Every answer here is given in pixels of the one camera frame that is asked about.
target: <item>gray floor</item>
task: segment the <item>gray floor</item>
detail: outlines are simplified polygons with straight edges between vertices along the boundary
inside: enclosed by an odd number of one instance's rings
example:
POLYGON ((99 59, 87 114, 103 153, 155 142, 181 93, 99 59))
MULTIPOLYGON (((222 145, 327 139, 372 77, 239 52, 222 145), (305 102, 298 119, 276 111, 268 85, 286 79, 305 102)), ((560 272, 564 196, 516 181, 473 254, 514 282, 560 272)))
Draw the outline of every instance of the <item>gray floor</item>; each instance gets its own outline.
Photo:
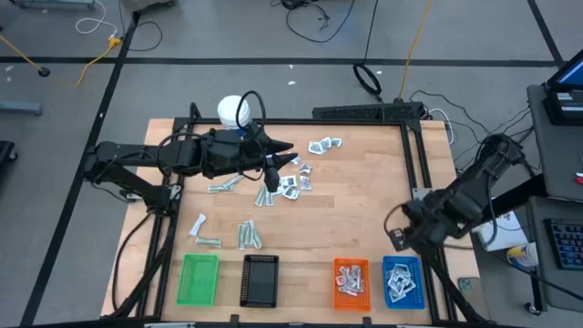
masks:
MULTIPOLYGON (((119 25, 118 2, 103 0, 107 21, 119 25)), ((583 23, 578 0, 537 0, 561 55, 569 59, 583 47, 583 23)), ((322 1, 338 26, 350 1, 322 1)), ((421 19, 425 1, 381 1, 369 57, 403 59, 421 19)), ((328 44, 313 44, 293 35, 285 26, 286 11, 270 7, 268 0, 179 1, 172 8, 147 11, 140 22, 159 23, 164 40, 143 57, 310 57, 363 56, 373 1, 356 1, 353 14, 328 44)), ((51 6, 21 10, 0 1, 0 25, 5 36, 30 56, 98 56, 107 46, 111 29, 101 26, 81 36, 75 22, 84 16, 101 17, 99 7, 51 6)), ((129 14, 124 11, 126 26, 129 14)), ((309 8, 293 13, 292 24, 313 37, 320 22, 309 8)), ((141 27, 132 47, 156 42, 157 32, 141 27)), ((116 56, 118 50, 110 56, 116 56)), ((12 56, 4 45, 0 56, 12 56)), ((441 0, 427 19, 414 58, 550 60, 552 56, 526 0, 441 0)), ((45 256, 80 154, 96 116, 112 66, 95 65, 82 87, 72 84, 80 65, 47 64, 53 78, 41 79, 24 64, 0 63, 0 98, 41 101, 40 117, 0 116, 0 139, 17 143, 20 159, 5 175, 0 189, 0 326, 19 323, 38 269, 45 256)), ((383 97, 391 100, 400 87, 403 67, 371 67, 383 84, 383 97)), ((443 93, 467 108, 470 115, 492 129, 527 107, 525 88, 547 79, 554 68, 512 67, 411 67, 405 95, 421 88, 443 93)), ((215 116, 220 99, 249 89, 259 91, 270 118, 309 118, 312 108, 372 103, 353 77, 350 66, 226 65, 172 66, 125 65, 113 95, 101 140, 140 143, 150 118, 173 118, 188 113, 195 101, 206 117, 215 116)), ((441 108, 456 122, 469 124, 479 138, 485 133, 454 107, 436 97, 415 96, 430 108, 441 108)), ((509 131, 530 126, 530 117, 509 131)), ((468 128, 454 124, 454 157, 475 144, 468 128)), ((534 136, 523 144, 528 160, 538 164, 534 136)), ((474 155, 457 160, 462 167, 474 155)), ((527 178, 512 168, 496 185, 495 194, 527 178)), ((125 206, 85 184, 79 195, 62 250, 46 289, 36 323, 97 318, 114 260, 125 206)), ((583 326, 583 315, 550 309, 540 317, 522 309, 532 295, 529 279, 481 252, 476 253, 487 289, 492 319, 505 324, 533 327, 583 326)))

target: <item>white cable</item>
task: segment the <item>white cable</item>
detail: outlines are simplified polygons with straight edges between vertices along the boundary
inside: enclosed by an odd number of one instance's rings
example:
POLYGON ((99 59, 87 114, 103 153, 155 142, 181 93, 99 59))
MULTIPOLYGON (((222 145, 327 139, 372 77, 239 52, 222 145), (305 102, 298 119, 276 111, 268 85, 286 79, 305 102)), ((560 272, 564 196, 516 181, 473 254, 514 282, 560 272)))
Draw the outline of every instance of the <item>white cable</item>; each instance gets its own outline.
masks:
POLYGON ((449 120, 449 117, 447 116, 447 114, 441 109, 441 108, 433 108, 429 111, 429 114, 431 114, 432 112, 438 111, 440 112, 444 117, 445 117, 445 121, 447 122, 447 125, 449 126, 449 132, 451 137, 451 140, 449 140, 449 145, 453 145, 454 144, 454 128, 452 127, 452 122, 449 120))
POLYGON ((113 34, 112 34, 111 36, 112 36, 112 37, 115 37, 115 36, 117 36, 117 35, 118 35, 118 28, 117 28, 115 25, 113 25, 113 24, 111 24, 111 23, 108 23, 108 22, 104 21, 104 19, 106 19, 106 16, 107 16, 106 7, 105 7, 105 6, 104 6, 104 5, 103 5, 101 2, 99 2, 98 0, 95 0, 95 2, 97 2, 97 4, 98 4, 98 5, 101 5, 101 8, 103 9, 103 17, 101 17, 101 19, 96 19, 96 18, 91 18, 91 17, 86 17, 86 18, 81 18, 81 19, 79 19, 79 20, 78 20, 78 21, 75 23, 75 29, 76 29, 76 31, 77 31, 77 32, 79 32, 80 34, 90 34, 90 33, 93 33, 93 32, 95 32, 95 30, 97 30, 97 28, 98 28, 100 25, 102 25, 102 24, 105 24, 105 25, 107 25, 107 26, 111 26, 111 27, 113 27, 113 28, 114 28, 113 34), (85 21, 90 21, 90 22, 97 22, 97 24, 95 25, 95 27, 91 28, 91 29, 90 29, 90 30, 88 30, 88 31, 81 31, 81 30, 79 29, 79 24, 80 24, 81 22, 85 22, 85 21))

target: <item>computer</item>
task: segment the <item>computer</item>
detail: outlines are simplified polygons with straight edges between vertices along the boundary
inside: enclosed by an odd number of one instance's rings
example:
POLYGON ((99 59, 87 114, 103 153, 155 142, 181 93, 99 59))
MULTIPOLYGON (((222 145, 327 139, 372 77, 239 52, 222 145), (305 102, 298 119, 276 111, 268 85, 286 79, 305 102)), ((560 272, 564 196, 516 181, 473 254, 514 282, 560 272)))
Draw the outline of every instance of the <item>computer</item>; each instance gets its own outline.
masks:
POLYGON ((545 84, 543 101, 554 125, 583 125, 583 50, 569 60, 545 84))

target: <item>orange tray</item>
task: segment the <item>orange tray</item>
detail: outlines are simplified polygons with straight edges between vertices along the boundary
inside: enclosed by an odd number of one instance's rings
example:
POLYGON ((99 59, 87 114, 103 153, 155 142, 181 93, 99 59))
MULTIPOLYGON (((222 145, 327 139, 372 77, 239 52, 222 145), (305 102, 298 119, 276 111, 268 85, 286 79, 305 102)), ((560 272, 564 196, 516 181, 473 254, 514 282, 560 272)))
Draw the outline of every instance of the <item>orange tray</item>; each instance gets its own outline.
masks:
POLYGON ((336 258, 333 262, 332 284, 334 290, 334 310, 339 311, 371 311, 371 273, 370 264, 366 259, 351 259, 351 258, 336 258), (351 296, 344 292, 338 291, 336 285, 336 277, 340 275, 340 267, 351 267, 358 265, 361 267, 363 273, 363 292, 359 292, 358 296, 351 296))

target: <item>blue tray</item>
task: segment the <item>blue tray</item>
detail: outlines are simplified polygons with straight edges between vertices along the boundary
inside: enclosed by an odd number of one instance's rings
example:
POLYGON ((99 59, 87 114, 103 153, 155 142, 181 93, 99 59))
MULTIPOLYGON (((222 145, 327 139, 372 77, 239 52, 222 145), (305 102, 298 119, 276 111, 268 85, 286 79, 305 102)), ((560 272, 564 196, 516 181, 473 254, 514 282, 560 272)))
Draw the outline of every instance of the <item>blue tray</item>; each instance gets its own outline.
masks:
POLYGON ((424 288, 421 279, 421 270, 419 269, 419 259, 416 256, 384 256, 383 257, 383 287, 384 300, 389 309, 401 310, 421 310, 425 308, 424 288), (407 293, 402 300, 391 302, 387 283, 389 282, 389 271, 393 269, 396 263, 405 264, 409 266, 411 278, 413 279, 415 289, 407 293))

